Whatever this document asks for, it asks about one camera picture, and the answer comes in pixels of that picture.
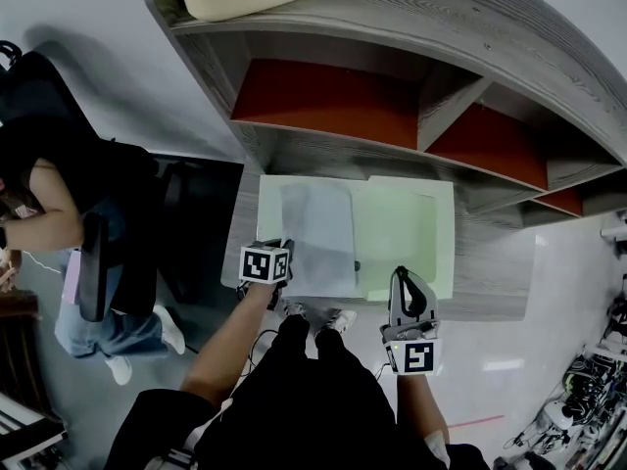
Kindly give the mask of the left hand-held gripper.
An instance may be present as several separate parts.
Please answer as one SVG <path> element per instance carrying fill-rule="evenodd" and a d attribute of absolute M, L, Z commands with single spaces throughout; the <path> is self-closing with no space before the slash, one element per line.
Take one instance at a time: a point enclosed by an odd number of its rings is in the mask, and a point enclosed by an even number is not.
<path fill-rule="evenodd" d="M 281 291 L 293 278 L 291 263 L 294 241 L 272 239 L 255 241 L 241 248 L 239 260 L 238 299 L 242 301 L 253 283 L 273 285 L 272 299 L 268 305 L 274 310 Z"/>

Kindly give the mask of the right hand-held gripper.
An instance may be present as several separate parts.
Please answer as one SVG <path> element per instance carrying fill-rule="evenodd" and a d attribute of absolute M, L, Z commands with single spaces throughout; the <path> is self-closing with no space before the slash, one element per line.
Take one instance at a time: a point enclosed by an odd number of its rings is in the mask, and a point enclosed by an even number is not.
<path fill-rule="evenodd" d="M 388 309 L 391 326 L 382 326 L 380 332 L 392 372 L 401 376 L 435 373 L 442 341 L 436 320 L 438 300 L 429 284 L 398 266 L 390 280 Z M 403 318 L 409 324 L 401 325 Z"/>

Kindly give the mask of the white A4 paper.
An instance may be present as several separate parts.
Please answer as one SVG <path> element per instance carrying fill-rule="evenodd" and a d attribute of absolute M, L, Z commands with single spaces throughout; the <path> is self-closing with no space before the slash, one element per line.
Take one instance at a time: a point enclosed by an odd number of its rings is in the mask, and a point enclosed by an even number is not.
<path fill-rule="evenodd" d="M 357 294 L 350 192 L 340 186 L 290 183 L 280 188 L 284 236 L 294 242 L 290 297 Z"/>

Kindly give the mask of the light green mat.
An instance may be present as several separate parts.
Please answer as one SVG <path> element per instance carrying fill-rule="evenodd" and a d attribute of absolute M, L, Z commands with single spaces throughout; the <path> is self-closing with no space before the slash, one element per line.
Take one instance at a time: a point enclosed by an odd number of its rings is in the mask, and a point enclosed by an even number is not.
<path fill-rule="evenodd" d="M 233 241 L 224 255 L 221 282 L 239 285 L 241 248 L 253 241 L 287 238 L 282 227 L 280 188 L 290 183 L 340 186 L 352 198 L 357 294 L 352 298 L 384 302 L 390 277 L 402 265 L 429 284 L 436 297 L 453 295 L 455 261 L 454 188 L 445 181 L 372 176 L 368 180 L 296 175 L 264 175 L 253 201 L 249 233 Z"/>

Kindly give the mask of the person's right forearm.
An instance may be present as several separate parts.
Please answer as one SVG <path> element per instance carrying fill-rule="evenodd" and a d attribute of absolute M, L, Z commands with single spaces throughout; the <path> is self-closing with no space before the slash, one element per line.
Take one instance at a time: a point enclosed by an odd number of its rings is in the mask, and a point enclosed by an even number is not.
<path fill-rule="evenodd" d="M 450 434 L 425 375 L 397 377 L 397 426 L 403 442 L 425 443 L 446 456 Z"/>

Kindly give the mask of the person's left forearm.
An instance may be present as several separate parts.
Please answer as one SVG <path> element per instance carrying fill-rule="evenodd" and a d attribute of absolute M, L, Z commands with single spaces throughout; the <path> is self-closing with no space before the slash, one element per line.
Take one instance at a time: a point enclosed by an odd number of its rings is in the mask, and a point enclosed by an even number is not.
<path fill-rule="evenodd" d="M 220 406 L 235 389 L 256 340 L 275 285 L 253 283 L 211 339 L 200 349 L 180 390 Z"/>

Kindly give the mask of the person's right white sneaker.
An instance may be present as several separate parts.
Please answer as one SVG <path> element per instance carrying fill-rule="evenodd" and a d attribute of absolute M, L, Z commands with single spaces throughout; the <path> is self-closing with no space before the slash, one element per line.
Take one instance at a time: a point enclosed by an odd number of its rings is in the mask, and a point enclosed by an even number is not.
<path fill-rule="evenodd" d="M 319 332 L 335 331 L 339 334 L 346 332 L 355 322 L 357 313 L 352 310 L 337 309 L 322 325 Z"/>

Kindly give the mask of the red floor tape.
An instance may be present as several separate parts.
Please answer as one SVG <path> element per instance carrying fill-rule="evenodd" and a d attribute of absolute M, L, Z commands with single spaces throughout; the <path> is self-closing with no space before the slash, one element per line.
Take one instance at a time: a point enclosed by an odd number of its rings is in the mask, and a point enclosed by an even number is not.
<path fill-rule="evenodd" d="M 449 425 L 448 428 L 450 430 L 452 430 L 452 429 L 456 429 L 456 428 L 468 427 L 468 426 L 473 426 L 473 425 L 478 425 L 478 424 L 483 424 L 483 423 L 488 423 L 488 422 L 492 422 L 492 421 L 501 420 L 501 419 L 504 419 L 505 417 L 506 416 L 504 414 L 499 414 L 499 415 L 489 416 L 489 417 L 485 417 L 485 418 L 474 419 L 474 420 L 470 420 L 470 421 L 465 421 L 465 422 L 452 424 L 452 425 Z"/>

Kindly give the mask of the person's black clothing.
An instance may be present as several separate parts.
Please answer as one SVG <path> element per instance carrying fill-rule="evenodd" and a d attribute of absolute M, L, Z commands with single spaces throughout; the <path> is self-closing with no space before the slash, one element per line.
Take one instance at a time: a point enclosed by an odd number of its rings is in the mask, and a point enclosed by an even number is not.
<path fill-rule="evenodd" d="M 301 316 L 286 318 L 226 410 L 181 391 L 139 394 L 105 470 L 144 470 L 182 449 L 197 428 L 204 430 L 193 449 L 198 470 L 489 470 L 475 446 L 447 446 L 444 463 L 422 438 L 405 434 L 338 333 L 321 332 L 318 357 L 307 358 L 309 329 Z"/>

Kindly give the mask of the black office chair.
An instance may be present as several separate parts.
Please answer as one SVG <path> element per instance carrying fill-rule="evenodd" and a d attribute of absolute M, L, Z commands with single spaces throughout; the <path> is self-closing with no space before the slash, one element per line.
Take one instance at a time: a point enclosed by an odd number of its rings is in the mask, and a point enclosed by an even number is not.
<path fill-rule="evenodd" d="M 188 178 L 198 162 L 99 137 L 46 57 L 6 40 L 0 54 L 9 64 L 0 66 L 0 121 L 16 141 L 60 158 L 84 214 L 74 285 L 82 318 L 100 322 L 107 307 L 147 315 L 159 277 L 184 302 L 172 181 Z"/>

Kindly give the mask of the pink power bank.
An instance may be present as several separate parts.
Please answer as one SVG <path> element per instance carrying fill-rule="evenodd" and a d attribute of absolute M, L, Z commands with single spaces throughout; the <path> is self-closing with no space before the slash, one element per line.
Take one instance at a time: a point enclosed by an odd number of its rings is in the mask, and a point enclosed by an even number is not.
<path fill-rule="evenodd" d="M 75 305 L 79 284 L 80 266 L 81 251 L 72 250 L 66 267 L 66 275 L 62 292 L 62 303 L 65 305 Z"/>

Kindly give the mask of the pile of robot equipment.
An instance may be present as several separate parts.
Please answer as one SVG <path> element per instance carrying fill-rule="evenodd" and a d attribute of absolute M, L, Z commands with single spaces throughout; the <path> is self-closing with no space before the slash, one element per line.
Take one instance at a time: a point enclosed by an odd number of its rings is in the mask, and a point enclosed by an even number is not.
<path fill-rule="evenodd" d="M 533 421 L 493 470 L 611 470 L 627 450 L 627 273 L 601 340 L 575 356 Z"/>

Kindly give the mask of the grey wooden shelf unit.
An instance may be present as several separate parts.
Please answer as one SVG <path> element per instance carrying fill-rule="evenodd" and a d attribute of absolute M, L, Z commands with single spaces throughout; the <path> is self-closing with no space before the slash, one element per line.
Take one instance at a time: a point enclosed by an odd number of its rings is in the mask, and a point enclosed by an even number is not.
<path fill-rule="evenodd" d="M 536 226 L 627 210 L 627 79 L 543 0 L 145 0 L 259 173 L 453 182 Z"/>

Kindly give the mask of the dark wooden table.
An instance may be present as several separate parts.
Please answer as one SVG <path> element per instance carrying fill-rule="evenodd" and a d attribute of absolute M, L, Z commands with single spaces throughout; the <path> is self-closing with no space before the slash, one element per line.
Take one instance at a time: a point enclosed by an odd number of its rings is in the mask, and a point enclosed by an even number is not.
<path fill-rule="evenodd" d="M 0 293 L 0 394 L 40 413 L 49 409 L 34 340 L 37 297 Z"/>

